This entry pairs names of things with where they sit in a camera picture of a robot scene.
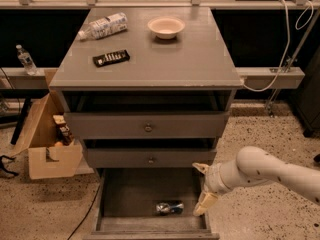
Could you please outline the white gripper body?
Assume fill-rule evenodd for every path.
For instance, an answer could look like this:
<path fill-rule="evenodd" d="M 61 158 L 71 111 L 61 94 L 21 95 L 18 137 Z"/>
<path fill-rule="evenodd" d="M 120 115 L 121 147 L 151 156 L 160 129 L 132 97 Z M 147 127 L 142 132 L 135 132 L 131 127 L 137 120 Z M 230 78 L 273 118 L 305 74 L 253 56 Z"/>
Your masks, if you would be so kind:
<path fill-rule="evenodd" d="M 224 184 L 220 175 L 221 163 L 213 164 L 206 169 L 205 186 L 207 190 L 216 195 L 224 195 L 230 189 Z"/>

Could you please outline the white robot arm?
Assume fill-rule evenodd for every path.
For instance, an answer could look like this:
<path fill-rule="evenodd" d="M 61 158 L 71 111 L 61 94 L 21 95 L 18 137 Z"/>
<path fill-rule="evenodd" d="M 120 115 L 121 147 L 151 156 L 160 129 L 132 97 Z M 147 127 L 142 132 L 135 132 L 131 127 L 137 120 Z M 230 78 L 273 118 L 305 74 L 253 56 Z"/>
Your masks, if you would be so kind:
<path fill-rule="evenodd" d="M 193 163 L 192 166 L 204 175 L 194 216 L 203 215 L 220 195 L 235 188 L 271 182 L 279 183 L 315 204 L 320 203 L 319 170 L 286 163 L 258 147 L 246 146 L 233 160 L 225 163 Z"/>

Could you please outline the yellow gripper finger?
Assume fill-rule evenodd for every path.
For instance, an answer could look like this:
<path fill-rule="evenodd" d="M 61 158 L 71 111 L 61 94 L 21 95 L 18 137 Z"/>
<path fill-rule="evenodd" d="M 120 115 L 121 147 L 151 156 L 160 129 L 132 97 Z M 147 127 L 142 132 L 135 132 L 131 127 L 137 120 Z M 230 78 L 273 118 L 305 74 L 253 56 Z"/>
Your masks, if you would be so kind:
<path fill-rule="evenodd" d="M 209 165 L 203 164 L 203 163 L 193 163 L 192 166 L 195 169 L 197 169 L 200 173 L 202 173 L 203 175 L 205 175 L 208 172 L 209 168 L 210 168 Z"/>
<path fill-rule="evenodd" d="M 211 192 L 202 191 L 198 198 L 198 202 L 194 207 L 193 215 L 203 215 L 210 207 L 212 207 L 217 202 L 217 200 L 217 195 Z"/>

